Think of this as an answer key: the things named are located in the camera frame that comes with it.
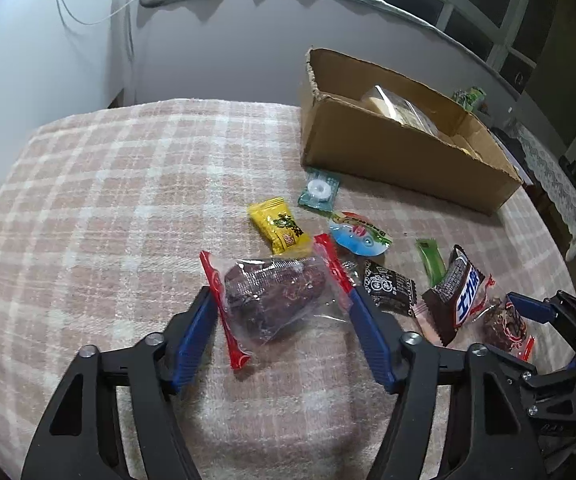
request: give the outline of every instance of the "blue gripper pad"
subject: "blue gripper pad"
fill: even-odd
[[[172,385],[176,392],[193,380],[216,321],[217,306],[212,294],[207,294],[177,349],[172,377]]]
[[[555,319],[555,311],[548,303],[534,300],[517,292],[508,292],[508,299],[513,302],[520,316],[541,324],[550,323]]]
[[[350,307],[350,321],[353,323],[372,376],[392,394],[395,389],[395,376],[392,373],[390,349],[359,293],[353,289],[348,296],[353,302]]]

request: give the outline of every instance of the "text on chocolate wrapper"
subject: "text on chocolate wrapper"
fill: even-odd
[[[455,319],[456,326],[459,326],[461,323],[463,323],[463,321],[466,319],[466,316],[468,316],[468,311],[472,305],[472,300],[475,299],[475,293],[478,287],[479,273],[477,272],[477,269],[475,269],[473,266],[470,266],[468,279],[463,285],[462,292],[459,295],[459,300],[457,300],[457,316]]]

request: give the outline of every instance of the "black candy wrapper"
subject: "black candy wrapper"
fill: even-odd
[[[364,288],[376,306],[402,316],[414,316],[412,307],[417,303],[417,291],[413,280],[366,260]]]

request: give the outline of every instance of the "plaid tablecloth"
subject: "plaid tablecloth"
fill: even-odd
[[[296,206],[306,182],[299,139],[298,108],[199,100],[102,110],[33,134],[0,190],[0,464],[12,478],[80,346],[122,348],[164,328],[206,283],[202,249],[270,254],[248,204],[283,196],[305,231],[326,229],[322,217]],[[444,259],[459,243],[507,290],[574,293],[523,190],[488,218],[344,177],[337,206],[392,236],[385,264],[420,292],[428,280],[415,239],[434,237]],[[538,327],[537,336],[542,371],[567,363],[572,351],[556,333]],[[208,361],[177,405],[204,478],[366,476],[394,398],[372,381],[348,323],[313,322],[269,364],[238,377],[217,328]],[[440,459],[447,399],[441,388],[426,478]],[[122,425],[132,473],[144,478],[129,410]]]

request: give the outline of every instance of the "green plastic package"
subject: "green plastic package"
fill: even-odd
[[[297,203],[320,211],[331,212],[338,189],[339,181],[334,176],[325,171],[310,169],[308,170],[308,184]]]
[[[435,286],[446,275],[446,266],[441,254],[439,254],[437,240],[434,238],[419,238],[417,239],[417,249],[419,249],[421,259],[424,262],[430,286]]]

